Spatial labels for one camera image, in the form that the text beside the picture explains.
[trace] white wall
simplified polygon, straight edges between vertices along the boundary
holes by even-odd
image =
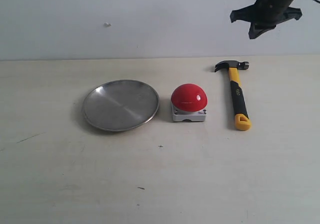
[[[320,6],[249,40],[255,0],[0,0],[0,60],[319,53]],[[103,26],[105,22],[111,27]]]

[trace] tabletop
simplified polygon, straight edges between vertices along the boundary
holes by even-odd
[[[228,59],[252,128],[234,128]],[[0,62],[0,223],[320,222],[320,55]],[[108,133],[85,96],[118,79],[159,94],[156,116]],[[170,97],[194,83],[201,123],[174,123]]]

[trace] hammer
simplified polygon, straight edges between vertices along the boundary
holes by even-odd
[[[244,102],[245,99],[241,89],[238,69],[248,69],[249,62],[225,60],[215,66],[215,72],[223,68],[229,70],[235,127],[239,130],[246,131],[251,127],[251,121],[249,120],[246,104]]]

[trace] metal plate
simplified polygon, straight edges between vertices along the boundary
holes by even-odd
[[[117,80],[93,90],[82,111],[94,127],[121,132],[148,122],[159,109],[159,96],[149,85],[135,80]]]

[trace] red dome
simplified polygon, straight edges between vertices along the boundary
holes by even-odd
[[[206,107],[208,99],[202,88],[187,83],[175,89],[171,96],[171,102],[182,111],[197,112]]]

